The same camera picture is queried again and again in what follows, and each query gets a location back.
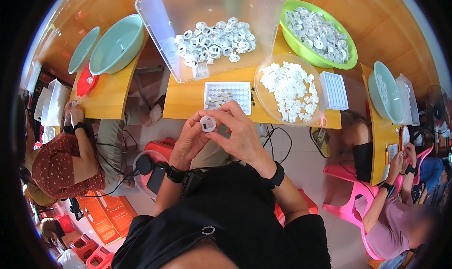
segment hand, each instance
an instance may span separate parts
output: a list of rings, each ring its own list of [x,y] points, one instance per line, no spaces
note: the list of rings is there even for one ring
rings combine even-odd
[[[201,124],[199,123],[200,119],[206,115],[207,111],[200,110],[185,122],[180,137],[169,158],[169,165],[176,167],[180,171],[190,169],[192,159],[195,158],[209,141],[206,137],[206,132],[202,130]]]
[[[275,175],[276,164],[262,147],[254,122],[236,101],[222,105],[219,110],[210,110],[207,115],[219,119],[229,128],[227,133],[230,133],[229,139],[217,132],[208,133],[208,138],[225,152],[250,164],[262,177],[270,179]]]
[[[416,168],[416,149],[415,146],[409,142],[405,145],[405,150],[404,153],[406,154],[407,157],[410,157],[411,159],[411,166],[413,166],[413,168]]]
[[[389,175],[386,182],[390,185],[394,183],[403,165],[403,152],[398,152],[389,164]]]
[[[64,125],[70,126],[71,125],[71,110],[72,110],[72,100],[66,103],[64,106]]]
[[[73,127],[77,125],[77,123],[82,123],[85,119],[85,113],[80,105],[76,105],[71,110],[71,124]]]

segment light green plastic basin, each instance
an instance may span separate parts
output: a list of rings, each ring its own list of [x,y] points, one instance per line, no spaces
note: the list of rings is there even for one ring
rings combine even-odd
[[[143,22],[132,14],[116,22],[99,40],[89,60],[94,76],[113,74],[129,64],[143,45]]]
[[[72,54],[71,61],[69,62],[69,74],[75,72],[82,72],[83,68],[88,64],[89,59],[100,40],[100,27],[94,27],[89,31],[82,41],[77,46],[76,50]]]
[[[384,104],[383,97],[378,90],[377,74],[381,75],[381,80],[386,84],[387,104]],[[378,114],[385,119],[391,120],[394,124],[399,124],[402,121],[402,101],[400,100],[396,81],[385,64],[380,61],[373,64],[373,72],[369,76],[368,85],[370,99]]]
[[[287,10],[295,10],[297,7],[306,7],[310,12],[321,12],[323,14],[323,17],[325,20],[331,20],[334,22],[336,29],[341,34],[345,33],[347,35],[347,45],[348,45],[348,52],[350,53],[350,56],[348,57],[348,61],[345,61],[344,64],[337,64],[335,62],[332,62],[328,59],[326,59],[323,56],[320,56],[319,54],[315,53],[312,49],[307,47],[300,39],[297,38],[296,35],[294,35],[289,28],[286,26],[286,18],[285,18],[285,12]],[[353,42],[352,38],[350,37],[350,34],[347,32],[347,30],[339,23],[334,17],[332,17],[328,12],[321,9],[320,7],[315,6],[314,4],[310,4],[306,1],[301,0],[286,0],[284,2],[284,7],[282,8],[282,16],[281,20],[279,21],[281,27],[282,27],[282,34],[284,38],[286,39],[287,44],[290,46],[290,48],[300,57],[311,63],[312,65],[315,65],[320,68],[338,68],[343,70],[349,70],[355,67],[356,63],[358,62],[358,52],[356,51],[355,43]]]

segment pink scissors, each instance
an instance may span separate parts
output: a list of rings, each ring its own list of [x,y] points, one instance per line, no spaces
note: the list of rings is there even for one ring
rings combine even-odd
[[[328,120],[325,118],[325,114],[321,113],[320,118],[315,122],[315,124],[319,127],[326,127],[328,126]]]

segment orange wall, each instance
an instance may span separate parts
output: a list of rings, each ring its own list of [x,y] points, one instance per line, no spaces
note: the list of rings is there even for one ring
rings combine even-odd
[[[359,63],[372,67],[376,60],[387,64],[393,75],[404,74],[413,83],[417,97],[432,84],[439,84],[426,41],[401,0],[303,0],[332,14],[345,26],[358,49],[358,64],[352,70],[336,70],[362,80]],[[95,26],[105,29],[135,13],[135,0],[66,0],[38,46],[34,60],[67,82],[72,53]]]

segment mauve shirt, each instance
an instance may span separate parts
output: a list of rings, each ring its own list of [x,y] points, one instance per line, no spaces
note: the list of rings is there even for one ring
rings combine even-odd
[[[64,199],[75,198],[89,190],[105,189],[105,178],[100,165],[95,176],[75,184],[72,157],[80,157],[75,135],[62,133],[42,145],[33,162],[32,178],[43,193],[51,198]]]
[[[355,208],[361,217],[366,205],[367,200],[364,196],[355,200]],[[400,202],[394,195],[386,199],[378,222],[366,235],[370,248],[377,256],[393,259],[410,249],[408,240],[402,235],[399,227],[400,217],[410,206],[413,206],[411,199],[408,199],[407,204]]]

